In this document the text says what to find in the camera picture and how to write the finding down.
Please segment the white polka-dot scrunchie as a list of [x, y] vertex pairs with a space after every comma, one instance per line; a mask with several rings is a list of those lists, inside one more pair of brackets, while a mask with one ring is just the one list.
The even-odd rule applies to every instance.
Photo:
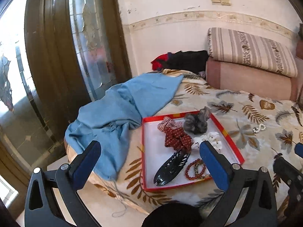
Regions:
[[200, 144], [204, 141], [208, 141], [217, 152], [220, 152], [223, 148], [222, 141], [220, 139], [220, 134], [218, 132], [209, 132], [204, 135], [194, 137], [192, 139], [192, 150], [196, 150], [200, 147]]

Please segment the black hair clip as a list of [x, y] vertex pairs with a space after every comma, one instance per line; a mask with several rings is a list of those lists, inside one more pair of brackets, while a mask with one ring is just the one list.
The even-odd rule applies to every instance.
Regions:
[[153, 183], [156, 186], [164, 186], [171, 182], [182, 171], [190, 157], [190, 154], [190, 152], [186, 152], [183, 149], [172, 154], [172, 156], [163, 163], [156, 172]]

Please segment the grey organza scrunchie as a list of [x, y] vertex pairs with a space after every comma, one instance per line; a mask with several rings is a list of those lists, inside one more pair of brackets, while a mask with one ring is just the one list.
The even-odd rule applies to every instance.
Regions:
[[208, 129], [208, 120], [211, 115], [211, 110], [204, 107], [197, 114], [186, 114], [184, 117], [183, 129], [192, 134], [205, 134]]

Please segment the red polka-dot scrunchie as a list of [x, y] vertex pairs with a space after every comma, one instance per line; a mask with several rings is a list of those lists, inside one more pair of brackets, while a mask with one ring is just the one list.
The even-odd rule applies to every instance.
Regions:
[[166, 128], [165, 133], [165, 147], [173, 148], [175, 151], [180, 149], [185, 150], [186, 152], [191, 151], [192, 147], [192, 138], [184, 132], [182, 127], [172, 129]]

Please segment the red checkered scrunchie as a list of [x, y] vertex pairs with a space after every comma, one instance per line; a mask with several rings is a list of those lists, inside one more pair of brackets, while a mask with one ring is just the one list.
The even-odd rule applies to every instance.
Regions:
[[174, 129], [179, 129], [182, 128], [182, 122], [180, 121], [175, 121], [174, 119], [171, 119], [168, 116], [165, 116], [163, 118], [163, 121], [160, 122], [157, 126], [158, 130], [161, 132], [165, 132], [166, 130], [174, 130]]

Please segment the leaf-patterned plush blanket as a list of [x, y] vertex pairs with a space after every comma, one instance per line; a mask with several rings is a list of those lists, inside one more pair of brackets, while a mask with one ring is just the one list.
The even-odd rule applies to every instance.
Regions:
[[294, 151], [302, 141], [296, 103], [218, 90], [187, 71], [145, 73], [112, 86], [79, 109], [65, 140], [69, 160], [98, 141], [101, 156], [89, 181], [144, 213], [170, 202], [217, 203], [222, 191], [201, 161], [203, 141], [231, 163], [267, 168], [278, 205], [288, 189], [273, 171], [275, 157], [302, 169]]

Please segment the red-rimmed white tray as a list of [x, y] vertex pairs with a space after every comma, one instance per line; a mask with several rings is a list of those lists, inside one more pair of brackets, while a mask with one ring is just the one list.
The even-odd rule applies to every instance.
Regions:
[[186, 132], [180, 137], [160, 130], [164, 119], [163, 115], [142, 121], [142, 184], [145, 191], [169, 190], [210, 179], [199, 154], [200, 144], [205, 140], [231, 164], [244, 163], [240, 150], [214, 115], [210, 115], [205, 134]]

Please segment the pink bolster cushion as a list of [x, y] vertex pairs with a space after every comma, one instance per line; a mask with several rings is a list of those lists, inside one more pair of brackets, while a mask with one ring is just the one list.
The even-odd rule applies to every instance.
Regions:
[[245, 91], [274, 100], [297, 101], [302, 89], [302, 61], [295, 59], [297, 77], [290, 78], [241, 64], [215, 61], [206, 63], [206, 81], [221, 90]]

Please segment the blue cloth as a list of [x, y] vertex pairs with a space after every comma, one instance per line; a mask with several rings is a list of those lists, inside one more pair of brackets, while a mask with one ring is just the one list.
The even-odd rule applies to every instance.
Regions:
[[102, 179], [116, 181], [128, 155], [129, 130], [164, 108], [182, 80], [182, 75], [145, 73], [112, 86], [100, 100], [80, 107], [77, 119], [65, 132], [67, 144], [81, 154], [91, 141], [98, 141], [101, 156], [94, 172]]

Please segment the striped beige pillow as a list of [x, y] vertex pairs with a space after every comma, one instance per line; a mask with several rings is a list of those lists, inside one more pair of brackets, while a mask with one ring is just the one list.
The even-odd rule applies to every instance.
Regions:
[[209, 28], [208, 54], [216, 61], [260, 68], [290, 78], [298, 75], [289, 48], [274, 40], [242, 31]]

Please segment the black and red clothes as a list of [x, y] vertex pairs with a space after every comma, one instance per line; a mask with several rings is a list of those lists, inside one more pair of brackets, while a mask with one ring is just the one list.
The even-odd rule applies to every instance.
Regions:
[[168, 52], [151, 61], [151, 66], [153, 71], [161, 71], [162, 69], [185, 70], [206, 79], [206, 62], [208, 59], [209, 55], [206, 50]]

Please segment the wooden glass door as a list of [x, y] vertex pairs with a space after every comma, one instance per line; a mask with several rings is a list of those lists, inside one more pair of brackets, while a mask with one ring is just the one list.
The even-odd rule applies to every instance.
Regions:
[[130, 77], [118, 0], [1, 0], [1, 143], [26, 173], [62, 157], [79, 108]]

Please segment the wall light switches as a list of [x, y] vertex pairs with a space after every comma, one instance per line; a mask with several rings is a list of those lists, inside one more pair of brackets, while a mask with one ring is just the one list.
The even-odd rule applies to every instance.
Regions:
[[220, 4], [222, 6], [230, 6], [231, 0], [211, 0], [212, 4]]

